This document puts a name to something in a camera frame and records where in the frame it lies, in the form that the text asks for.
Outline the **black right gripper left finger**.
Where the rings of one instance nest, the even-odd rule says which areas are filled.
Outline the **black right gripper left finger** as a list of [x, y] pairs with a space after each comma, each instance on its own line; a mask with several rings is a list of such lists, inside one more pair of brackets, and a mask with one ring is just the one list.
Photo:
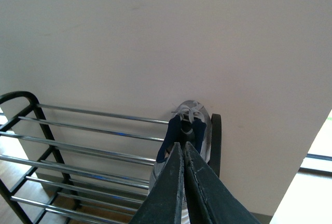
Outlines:
[[184, 187], [184, 158], [175, 143], [147, 199], [130, 223], [181, 223]]

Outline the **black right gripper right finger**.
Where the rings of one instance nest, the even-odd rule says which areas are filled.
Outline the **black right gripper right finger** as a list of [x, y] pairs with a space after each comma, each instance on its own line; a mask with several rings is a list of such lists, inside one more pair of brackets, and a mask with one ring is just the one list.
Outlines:
[[184, 148], [185, 193], [191, 223], [259, 223], [229, 192], [194, 146]]

